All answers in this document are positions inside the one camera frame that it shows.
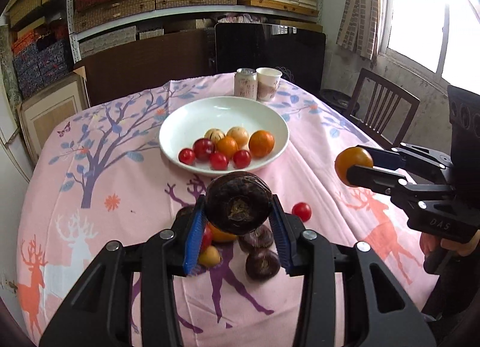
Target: orange deer print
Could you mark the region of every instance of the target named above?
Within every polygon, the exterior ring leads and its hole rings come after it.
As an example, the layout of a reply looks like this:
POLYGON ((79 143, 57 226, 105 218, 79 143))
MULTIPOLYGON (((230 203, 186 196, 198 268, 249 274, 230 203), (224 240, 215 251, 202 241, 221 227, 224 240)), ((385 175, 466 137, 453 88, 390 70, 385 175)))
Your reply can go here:
POLYGON ((372 246, 373 250, 383 261, 385 261, 387 256, 392 253, 395 260, 397 261, 400 272, 405 277, 406 282, 410 285, 412 283, 412 280, 409 278, 409 276, 403 269, 403 264, 400 261, 400 254, 414 260, 419 267, 421 267, 422 265, 409 251, 407 251, 398 243, 398 237, 397 232, 395 231, 395 227, 393 226, 390 218, 385 214, 385 210, 388 210, 388 206, 385 205, 385 203, 379 201, 378 199, 375 199, 374 193, 369 189, 362 189, 361 187, 357 187, 356 189, 352 189, 351 193, 354 198, 360 201, 360 205, 352 205, 347 201, 344 201, 342 199, 341 193, 338 193, 338 197, 346 207, 349 207, 351 209, 360 210, 365 208, 365 210, 367 211, 371 210, 378 221, 378 226, 376 226, 370 232, 370 234, 363 239, 363 241, 369 243, 372 246))
POLYGON ((22 255, 23 263, 29 266, 28 270, 32 272, 32 277, 30 280, 30 286, 23 284, 18 285, 18 297, 20 297, 19 301, 21 308, 28 313, 30 330, 32 331, 33 336, 34 325, 37 327, 38 333, 42 334, 37 320, 38 306, 40 304, 40 286, 45 288, 40 267, 45 266, 47 262, 45 261, 45 252, 42 252, 41 245, 38 246, 37 252, 37 238, 35 235, 33 236, 33 240, 30 240, 30 243, 28 244, 28 260, 25 259, 25 255, 23 255, 23 243, 25 243, 25 241, 22 241, 20 253, 22 255))

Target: pink tablecloth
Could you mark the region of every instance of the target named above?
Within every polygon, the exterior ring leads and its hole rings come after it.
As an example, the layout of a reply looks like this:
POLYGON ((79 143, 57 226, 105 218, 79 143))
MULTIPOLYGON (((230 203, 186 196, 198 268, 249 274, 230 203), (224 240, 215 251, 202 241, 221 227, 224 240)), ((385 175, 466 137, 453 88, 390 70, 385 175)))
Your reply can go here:
MULTIPOLYGON (((19 298, 34 341, 107 241, 146 241, 171 226, 180 207, 205 192, 210 179, 192 175, 161 155, 158 129, 176 108, 232 92, 233 74, 171 81, 90 108, 49 137, 25 198, 18 237, 19 298)), ((268 105, 287 121, 290 143, 258 175, 278 194, 285 210, 299 201, 311 205, 308 228, 334 243, 369 242, 421 308, 436 278, 422 269, 419 233, 407 228, 405 214, 388 197, 350 189, 335 175, 333 163, 340 151, 375 143, 287 81, 282 80, 268 105)), ((185 345, 290 347, 302 278, 289 278, 281 270, 268 282, 253 283, 246 277, 246 255, 238 244, 221 251, 219 266, 175 279, 185 345)), ((137 296, 134 345, 140 345, 139 306, 137 296)))

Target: orange flower print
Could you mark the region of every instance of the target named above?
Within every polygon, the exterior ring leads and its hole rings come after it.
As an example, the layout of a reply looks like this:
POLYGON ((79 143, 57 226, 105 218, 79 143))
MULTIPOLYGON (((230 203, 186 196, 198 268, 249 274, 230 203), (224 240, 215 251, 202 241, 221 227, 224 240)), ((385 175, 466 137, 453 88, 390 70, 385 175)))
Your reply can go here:
POLYGON ((119 204, 120 204, 120 198, 115 193, 113 193, 113 195, 109 195, 105 199, 105 207, 109 212, 111 212, 112 210, 118 209, 119 204))

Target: paper cup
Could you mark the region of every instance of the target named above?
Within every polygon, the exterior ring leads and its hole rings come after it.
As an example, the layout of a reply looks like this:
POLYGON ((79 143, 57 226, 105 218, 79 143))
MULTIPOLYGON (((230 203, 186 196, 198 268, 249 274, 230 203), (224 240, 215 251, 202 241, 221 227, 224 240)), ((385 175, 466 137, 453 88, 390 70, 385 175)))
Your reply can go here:
POLYGON ((270 101, 275 96, 282 73, 274 68, 257 68, 257 100, 270 101))

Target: human hand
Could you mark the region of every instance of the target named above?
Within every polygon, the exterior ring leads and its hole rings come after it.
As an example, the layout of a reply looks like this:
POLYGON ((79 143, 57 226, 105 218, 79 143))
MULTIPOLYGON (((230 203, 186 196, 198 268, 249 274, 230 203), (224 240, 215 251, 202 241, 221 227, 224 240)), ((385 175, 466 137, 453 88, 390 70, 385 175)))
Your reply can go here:
POLYGON ((477 247, 480 241, 480 230, 466 243, 461 244, 446 238, 439 238, 428 233, 422 233, 420 236, 420 248, 425 257, 428 257, 439 245, 450 251, 455 251, 460 256, 470 255, 477 247))

